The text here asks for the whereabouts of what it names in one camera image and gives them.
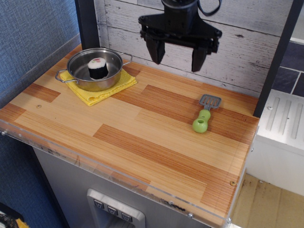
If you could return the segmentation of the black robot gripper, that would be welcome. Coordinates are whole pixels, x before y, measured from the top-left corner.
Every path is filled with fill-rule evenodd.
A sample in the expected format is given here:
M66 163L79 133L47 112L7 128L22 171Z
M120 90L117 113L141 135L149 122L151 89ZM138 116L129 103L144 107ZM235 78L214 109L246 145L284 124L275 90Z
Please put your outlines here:
M203 21L199 16L215 14L220 6L211 12L204 12L199 0L163 0L162 14L144 15L138 18L142 26L141 37L146 41L151 59L160 64L165 54L165 43L194 48L192 72L200 71L207 53L216 53L222 32Z

